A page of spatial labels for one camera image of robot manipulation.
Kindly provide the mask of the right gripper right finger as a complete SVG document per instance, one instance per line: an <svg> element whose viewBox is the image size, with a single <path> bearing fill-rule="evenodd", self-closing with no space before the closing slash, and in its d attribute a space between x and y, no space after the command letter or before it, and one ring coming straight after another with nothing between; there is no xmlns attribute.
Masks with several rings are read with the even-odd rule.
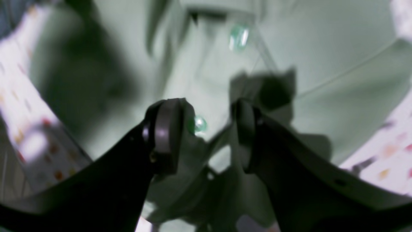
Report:
<svg viewBox="0 0 412 232"><path fill-rule="evenodd" d="M281 231L411 231L410 197L322 159L246 100L232 108L243 170L266 186Z"/></svg>

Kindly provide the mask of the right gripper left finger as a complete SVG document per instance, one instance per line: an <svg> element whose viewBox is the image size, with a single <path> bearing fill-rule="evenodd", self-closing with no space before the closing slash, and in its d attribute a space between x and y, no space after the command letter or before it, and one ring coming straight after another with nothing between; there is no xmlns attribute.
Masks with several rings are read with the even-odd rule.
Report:
<svg viewBox="0 0 412 232"><path fill-rule="evenodd" d="M77 174L2 204L1 227L12 232L133 232L153 177L177 172L188 106L185 98L154 103L139 125Z"/></svg>

